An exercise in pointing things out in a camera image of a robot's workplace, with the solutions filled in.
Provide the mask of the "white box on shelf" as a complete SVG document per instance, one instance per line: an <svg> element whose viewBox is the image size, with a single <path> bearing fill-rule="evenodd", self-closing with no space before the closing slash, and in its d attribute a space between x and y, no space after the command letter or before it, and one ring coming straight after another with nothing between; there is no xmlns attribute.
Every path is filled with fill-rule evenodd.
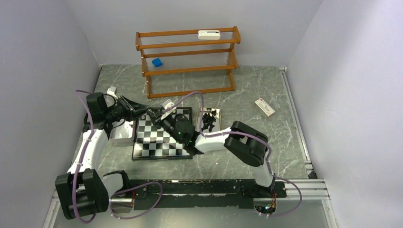
<svg viewBox="0 0 403 228"><path fill-rule="evenodd" d="M221 38L219 30L199 30L197 35L199 40L220 40Z"/></svg>

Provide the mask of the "black white chess board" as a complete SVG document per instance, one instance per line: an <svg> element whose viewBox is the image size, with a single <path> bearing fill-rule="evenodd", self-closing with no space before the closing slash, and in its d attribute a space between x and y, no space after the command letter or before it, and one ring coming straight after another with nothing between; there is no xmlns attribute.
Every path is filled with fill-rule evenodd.
<svg viewBox="0 0 403 228"><path fill-rule="evenodd" d="M192 159L182 144L177 143L163 128L158 129L153 125L148 113L137 119L135 125L133 161Z"/></svg>

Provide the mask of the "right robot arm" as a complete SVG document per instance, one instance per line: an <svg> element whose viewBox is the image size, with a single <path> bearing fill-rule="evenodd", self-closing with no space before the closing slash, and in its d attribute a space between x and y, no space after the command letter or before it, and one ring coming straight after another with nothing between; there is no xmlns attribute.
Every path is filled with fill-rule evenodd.
<svg viewBox="0 0 403 228"><path fill-rule="evenodd" d="M172 114L164 116L164 110L155 108L146 113L154 126L163 128L189 154L226 149L252 168L259 195L267 197L274 191L273 174L267 161L271 148L265 134L240 121L235 121L224 130L204 133L203 130L196 131L196 127L186 117L173 117Z"/></svg>

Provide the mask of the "black chess pieces pile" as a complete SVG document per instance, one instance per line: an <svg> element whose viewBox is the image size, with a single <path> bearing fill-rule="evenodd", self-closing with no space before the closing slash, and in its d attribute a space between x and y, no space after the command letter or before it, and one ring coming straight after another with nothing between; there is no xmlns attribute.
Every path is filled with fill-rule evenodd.
<svg viewBox="0 0 403 228"><path fill-rule="evenodd" d="M212 132L213 128L215 127L214 123L216 122L216 115L217 111L212 110L211 112L206 112L202 116L202 123L203 126L201 131L208 130L210 133Z"/></svg>

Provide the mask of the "aluminium frame rail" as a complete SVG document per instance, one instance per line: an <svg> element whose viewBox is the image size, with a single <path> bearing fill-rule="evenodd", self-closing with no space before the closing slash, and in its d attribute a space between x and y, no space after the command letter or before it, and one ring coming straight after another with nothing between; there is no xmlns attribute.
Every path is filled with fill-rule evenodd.
<svg viewBox="0 0 403 228"><path fill-rule="evenodd" d="M251 170L229 159L135 161L131 174L140 178L230 179L251 177ZM272 216L259 215L234 207L190 209L153 209L129 220L116 219L105 212L96 215L88 228L336 228L326 184L322 179L292 179L288 193L279 199Z"/></svg>

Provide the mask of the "blue block on shelf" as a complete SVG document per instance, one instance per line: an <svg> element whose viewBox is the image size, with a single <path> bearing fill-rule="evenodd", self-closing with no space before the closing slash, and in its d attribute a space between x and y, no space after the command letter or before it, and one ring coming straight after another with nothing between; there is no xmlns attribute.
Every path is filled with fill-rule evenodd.
<svg viewBox="0 0 403 228"><path fill-rule="evenodd" d="M155 58L152 60L152 65L154 67L161 67L163 65L163 62L160 58Z"/></svg>

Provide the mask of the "wooden two-tier shelf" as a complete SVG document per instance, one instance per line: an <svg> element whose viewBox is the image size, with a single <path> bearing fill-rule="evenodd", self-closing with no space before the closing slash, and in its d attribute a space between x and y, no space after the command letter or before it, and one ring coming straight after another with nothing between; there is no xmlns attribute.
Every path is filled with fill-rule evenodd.
<svg viewBox="0 0 403 228"><path fill-rule="evenodd" d="M219 30L220 40L199 40L199 30ZM193 72L226 71L229 86L201 89L201 93L218 93L235 90L233 71L238 68L236 44L241 43L238 27L204 28L159 32L136 32L135 48L141 55L142 76L146 79L149 99L187 95L189 91L153 93L152 77ZM161 67L152 60L160 58Z"/></svg>

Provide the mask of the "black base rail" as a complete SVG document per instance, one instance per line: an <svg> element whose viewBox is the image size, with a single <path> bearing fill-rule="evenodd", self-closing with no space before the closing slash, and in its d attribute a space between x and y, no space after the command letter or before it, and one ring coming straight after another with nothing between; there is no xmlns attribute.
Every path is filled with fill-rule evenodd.
<svg viewBox="0 0 403 228"><path fill-rule="evenodd" d="M223 180L130 180L132 188L111 197L116 213L146 210L151 207L237 207L254 209L259 199L272 202L286 198L284 182L273 180L269 187L258 185L254 179Z"/></svg>

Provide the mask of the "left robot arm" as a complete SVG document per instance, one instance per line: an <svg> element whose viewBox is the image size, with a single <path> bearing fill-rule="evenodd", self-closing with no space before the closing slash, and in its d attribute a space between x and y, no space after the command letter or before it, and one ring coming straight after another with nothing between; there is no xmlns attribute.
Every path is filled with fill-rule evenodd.
<svg viewBox="0 0 403 228"><path fill-rule="evenodd" d="M83 141L75 161L66 174L57 176L55 187L66 219L84 216L95 217L110 206L110 197L115 193L124 198L131 193L132 185L124 170L113 171L100 177L97 168L100 155L110 139L113 124L118 121L134 121L145 114L148 106L126 99L113 99L108 106L106 94L88 93L82 101L86 109Z"/></svg>

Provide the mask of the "gold metal tin tray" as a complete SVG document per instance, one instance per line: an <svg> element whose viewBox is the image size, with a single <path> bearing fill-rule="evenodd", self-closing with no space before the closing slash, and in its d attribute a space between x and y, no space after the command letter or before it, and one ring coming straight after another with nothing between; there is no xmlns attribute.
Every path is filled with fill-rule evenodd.
<svg viewBox="0 0 403 228"><path fill-rule="evenodd" d="M199 130L200 121L202 121L201 129L203 133L213 133L221 129L221 109L205 107L203 111L197 115L197 130Z"/></svg>

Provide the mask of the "small red white card box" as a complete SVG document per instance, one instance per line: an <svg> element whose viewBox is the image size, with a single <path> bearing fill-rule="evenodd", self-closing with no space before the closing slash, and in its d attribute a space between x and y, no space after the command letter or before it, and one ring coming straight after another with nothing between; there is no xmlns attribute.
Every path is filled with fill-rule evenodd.
<svg viewBox="0 0 403 228"><path fill-rule="evenodd" d="M275 110L263 98L256 100L254 105L259 107L267 117L271 117L275 113Z"/></svg>

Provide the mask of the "pink metal tin tray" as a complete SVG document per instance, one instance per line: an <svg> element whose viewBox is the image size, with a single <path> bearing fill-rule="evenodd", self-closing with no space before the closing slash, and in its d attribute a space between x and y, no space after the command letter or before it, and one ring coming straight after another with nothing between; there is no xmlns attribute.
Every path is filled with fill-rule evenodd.
<svg viewBox="0 0 403 228"><path fill-rule="evenodd" d="M124 119L113 123L109 141L113 144L132 143L135 137L135 122Z"/></svg>

